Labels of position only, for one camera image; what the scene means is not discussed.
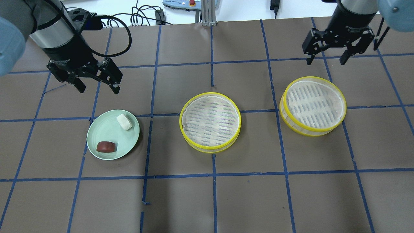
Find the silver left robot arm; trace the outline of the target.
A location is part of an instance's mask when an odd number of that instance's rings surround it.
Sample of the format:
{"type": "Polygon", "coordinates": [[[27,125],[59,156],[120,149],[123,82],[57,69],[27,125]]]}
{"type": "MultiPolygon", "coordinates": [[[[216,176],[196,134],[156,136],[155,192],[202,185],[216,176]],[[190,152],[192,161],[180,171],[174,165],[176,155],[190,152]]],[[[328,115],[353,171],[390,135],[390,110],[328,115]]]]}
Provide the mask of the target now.
{"type": "Polygon", "coordinates": [[[131,32],[126,49],[115,54],[93,50],[82,32],[101,30],[103,19],[122,21],[112,15],[98,15],[84,9],[68,10],[59,0],[1,1],[1,76],[12,71],[31,38],[49,57],[46,67],[57,81],[85,91],[81,78],[107,84],[114,94],[120,91],[122,72],[112,60],[126,53],[132,45],[131,32]]]}

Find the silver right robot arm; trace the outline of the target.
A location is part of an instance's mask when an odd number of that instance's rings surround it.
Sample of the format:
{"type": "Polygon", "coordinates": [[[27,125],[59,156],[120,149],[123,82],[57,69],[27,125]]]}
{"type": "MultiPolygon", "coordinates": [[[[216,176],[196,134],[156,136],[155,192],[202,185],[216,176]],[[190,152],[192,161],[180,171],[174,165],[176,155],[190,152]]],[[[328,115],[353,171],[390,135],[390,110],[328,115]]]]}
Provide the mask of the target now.
{"type": "Polygon", "coordinates": [[[345,48],[340,57],[340,64],[344,65],[351,56],[365,53],[371,42],[377,50],[390,29],[412,32],[413,10],[412,0],[338,0],[327,28],[310,29],[302,44],[307,65],[329,48],[345,48]],[[377,12],[382,15],[382,23],[387,24],[382,35],[374,34],[369,27],[377,12]]]}

